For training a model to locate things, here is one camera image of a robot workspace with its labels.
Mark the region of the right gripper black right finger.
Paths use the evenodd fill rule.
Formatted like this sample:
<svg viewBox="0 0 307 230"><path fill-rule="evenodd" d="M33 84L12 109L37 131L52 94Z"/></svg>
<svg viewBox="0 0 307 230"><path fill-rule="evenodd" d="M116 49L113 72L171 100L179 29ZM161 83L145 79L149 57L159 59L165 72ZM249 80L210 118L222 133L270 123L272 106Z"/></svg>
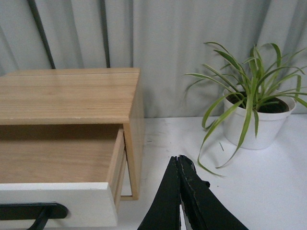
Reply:
<svg viewBox="0 0 307 230"><path fill-rule="evenodd" d="M194 163L186 156L177 158L180 195L184 222L188 230L246 230L210 190L210 183L202 180Z"/></svg>

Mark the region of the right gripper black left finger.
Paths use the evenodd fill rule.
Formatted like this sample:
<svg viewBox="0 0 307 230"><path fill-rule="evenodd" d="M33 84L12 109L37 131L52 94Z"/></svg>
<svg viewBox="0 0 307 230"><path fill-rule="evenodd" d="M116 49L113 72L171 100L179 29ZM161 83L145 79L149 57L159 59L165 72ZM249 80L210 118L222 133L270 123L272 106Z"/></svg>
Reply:
<svg viewBox="0 0 307 230"><path fill-rule="evenodd" d="M180 179L177 157L171 157L140 230L180 229Z"/></svg>

